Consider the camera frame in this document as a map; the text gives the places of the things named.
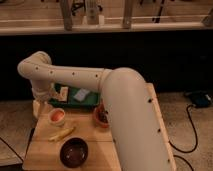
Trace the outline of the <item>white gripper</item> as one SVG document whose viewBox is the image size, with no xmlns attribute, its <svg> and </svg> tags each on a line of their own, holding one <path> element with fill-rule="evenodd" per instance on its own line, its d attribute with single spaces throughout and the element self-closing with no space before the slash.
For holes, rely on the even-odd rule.
<svg viewBox="0 0 213 171">
<path fill-rule="evenodd" d="M 50 88 L 47 91 L 38 91 L 32 89 L 33 93 L 33 115 L 36 119 L 39 118 L 39 115 L 43 112 L 45 104 L 53 97 L 57 95 L 54 88 Z"/>
</svg>

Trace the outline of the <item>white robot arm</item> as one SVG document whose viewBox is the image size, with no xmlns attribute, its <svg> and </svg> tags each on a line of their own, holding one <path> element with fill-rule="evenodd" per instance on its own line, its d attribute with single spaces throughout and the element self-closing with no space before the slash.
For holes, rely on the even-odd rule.
<svg viewBox="0 0 213 171">
<path fill-rule="evenodd" d="M 50 99 L 54 83 L 98 92 L 122 171 L 176 171 L 162 116 L 137 71 L 56 66 L 43 51 L 19 62 L 17 71 L 31 82 L 38 101 Z"/>
</svg>

